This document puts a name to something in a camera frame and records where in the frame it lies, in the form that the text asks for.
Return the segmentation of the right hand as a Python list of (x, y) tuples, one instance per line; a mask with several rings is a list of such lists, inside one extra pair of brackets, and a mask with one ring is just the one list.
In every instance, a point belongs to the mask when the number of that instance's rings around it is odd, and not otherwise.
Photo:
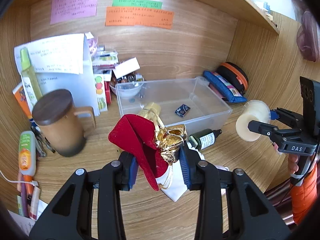
[[(272, 145), (273, 145), (274, 150), (279, 155), (282, 155), (282, 152), (279, 152), (279, 150), (278, 150), (278, 148), (279, 148), (278, 145), (275, 142), (273, 142)], [(288, 160), (287, 160), (288, 172), (290, 175), (295, 174), (299, 169), (298, 164), (297, 164), (299, 158), (297, 155), (294, 155), (294, 154), (288, 154), (287, 156), (288, 156)]]

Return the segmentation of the orange sleeved right forearm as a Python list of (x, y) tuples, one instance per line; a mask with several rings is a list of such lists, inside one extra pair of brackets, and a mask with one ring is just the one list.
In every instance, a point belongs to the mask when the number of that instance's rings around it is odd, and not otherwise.
[(302, 185), (294, 186), (290, 194), (293, 220), (299, 225), (317, 198), (317, 165), (304, 179)]

